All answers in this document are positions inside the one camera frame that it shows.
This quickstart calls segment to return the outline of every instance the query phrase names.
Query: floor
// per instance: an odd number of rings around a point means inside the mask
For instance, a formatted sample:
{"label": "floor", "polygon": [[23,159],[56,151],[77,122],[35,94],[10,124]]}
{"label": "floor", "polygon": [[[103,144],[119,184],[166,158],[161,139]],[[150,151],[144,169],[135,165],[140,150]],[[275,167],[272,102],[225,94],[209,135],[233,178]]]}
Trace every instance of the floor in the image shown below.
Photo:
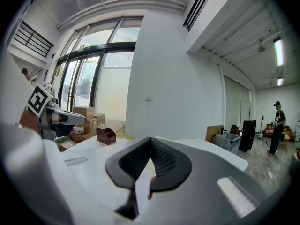
{"label": "floor", "polygon": [[126,138],[126,125],[124,121],[105,119],[106,125],[116,133],[117,138]]}
{"label": "floor", "polygon": [[[251,150],[246,153],[239,150],[238,153],[239,157],[249,163],[245,172],[263,187],[268,196],[291,181],[289,165],[298,142],[280,142],[277,157],[268,156],[270,143],[271,138],[254,139]],[[272,173],[272,178],[268,177],[268,172]]]}

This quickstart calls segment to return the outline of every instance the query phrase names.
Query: large glass window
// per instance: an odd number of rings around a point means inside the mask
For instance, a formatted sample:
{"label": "large glass window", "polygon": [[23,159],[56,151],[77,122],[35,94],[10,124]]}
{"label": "large glass window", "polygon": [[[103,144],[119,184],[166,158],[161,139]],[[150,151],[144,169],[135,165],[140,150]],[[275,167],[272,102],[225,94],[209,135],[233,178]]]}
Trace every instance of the large glass window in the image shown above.
{"label": "large glass window", "polygon": [[98,45],[98,44],[103,44],[107,43],[107,40],[112,33],[112,29],[105,30],[105,31],[100,31],[100,32],[95,32],[89,35],[86,35],[82,38],[78,46],[76,47],[76,51],[81,47],[81,46],[92,46],[92,45]]}
{"label": "large glass window", "polygon": [[112,42],[136,42],[140,28],[119,28]]}
{"label": "large glass window", "polygon": [[73,41],[71,42],[70,47],[68,48],[66,54],[69,54],[70,52],[72,52],[72,49],[73,49],[73,47],[74,47],[74,45],[75,45],[76,42],[77,42],[77,39],[76,39],[76,40],[73,40]]}
{"label": "large glass window", "polygon": [[109,53],[98,84],[95,110],[106,118],[126,120],[127,94],[133,52]]}
{"label": "large glass window", "polygon": [[250,115],[250,93],[247,88],[236,81],[224,76],[226,94],[225,127],[229,132],[232,125],[243,128],[245,120]]}
{"label": "large glass window", "polygon": [[99,57],[87,58],[84,60],[77,83],[74,106],[90,105],[90,89],[98,60]]}
{"label": "large glass window", "polygon": [[65,70],[65,67],[66,67],[66,63],[62,63],[56,67],[57,69],[54,72],[54,79],[52,82],[52,93],[53,93],[53,91],[55,91],[56,97],[57,97],[59,89],[60,89],[60,82],[61,82],[61,78],[62,78],[62,75]]}
{"label": "large glass window", "polygon": [[61,109],[63,110],[69,110],[70,103],[68,104],[68,97],[70,96],[70,90],[72,87],[72,84],[74,83],[74,73],[76,71],[76,68],[78,64],[80,63],[79,60],[70,62],[69,67],[67,68],[67,73],[65,77],[65,81],[63,83],[62,87],[62,94],[61,94]]}
{"label": "large glass window", "polygon": [[[125,121],[135,45],[124,45],[137,41],[141,23],[140,17],[119,17],[90,24],[72,35],[53,76],[52,87],[60,98],[61,109],[72,111],[73,106],[94,106],[108,120]],[[110,45],[116,42],[123,44]],[[71,57],[67,55],[91,45],[95,47]]]}

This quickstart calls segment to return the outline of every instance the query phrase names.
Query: white table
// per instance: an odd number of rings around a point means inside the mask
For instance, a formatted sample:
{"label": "white table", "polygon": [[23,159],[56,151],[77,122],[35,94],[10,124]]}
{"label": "white table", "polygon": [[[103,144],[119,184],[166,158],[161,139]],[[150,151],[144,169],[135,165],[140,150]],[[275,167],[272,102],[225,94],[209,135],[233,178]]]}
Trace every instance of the white table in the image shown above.
{"label": "white table", "polygon": [[[138,141],[138,139],[117,139],[115,143],[106,145],[97,141],[97,137],[92,137],[60,154],[80,184],[107,207],[115,210],[120,204],[126,203],[129,191],[115,186],[106,173],[105,162],[112,154],[135,144],[136,141]],[[248,162],[244,159],[199,138],[177,140],[174,142],[214,153],[242,171],[248,166]],[[155,168],[150,159],[146,165],[146,169],[144,169],[135,184],[140,212],[147,206],[149,181],[154,175]]]}

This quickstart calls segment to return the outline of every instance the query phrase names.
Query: man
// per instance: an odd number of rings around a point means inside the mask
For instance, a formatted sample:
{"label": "man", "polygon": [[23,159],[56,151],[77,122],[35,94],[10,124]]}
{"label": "man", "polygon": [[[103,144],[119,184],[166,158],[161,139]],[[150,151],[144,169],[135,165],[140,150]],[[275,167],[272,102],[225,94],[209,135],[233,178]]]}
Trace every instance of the man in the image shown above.
{"label": "man", "polygon": [[276,107],[277,111],[275,115],[275,122],[271,123],[271,126],[274,127],[274,132],[272,136],[270,150],[268,151],[269,156],[273,156],[276,153],[276,150],[279,145],[279,139],[282,131],[284,130],[284,125],[285,125],[285,114],[281,110],[280,102],[276,102],[274,106]]}
{"label": "man", "polygon": [[26,77],[26,79],[28,80],[28,70],[26,68],[23,68],[21,70],[21,73],[23,73],[23,75]]}

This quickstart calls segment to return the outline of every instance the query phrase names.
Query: air vent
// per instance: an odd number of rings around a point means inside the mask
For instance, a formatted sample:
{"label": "air vent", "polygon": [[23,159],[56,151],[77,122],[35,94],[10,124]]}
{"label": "air vent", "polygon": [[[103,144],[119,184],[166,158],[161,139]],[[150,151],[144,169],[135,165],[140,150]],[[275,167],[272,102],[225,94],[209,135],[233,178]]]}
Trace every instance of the air vent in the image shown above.
{"label": "air vent", "polygon": [[208,0],[195,0],[191,10],[189,11],[187,18],[183,24],[187,28],[188,31],[191,30],[192,26],[194,25],[197,17],[205,7],[205,4]]}

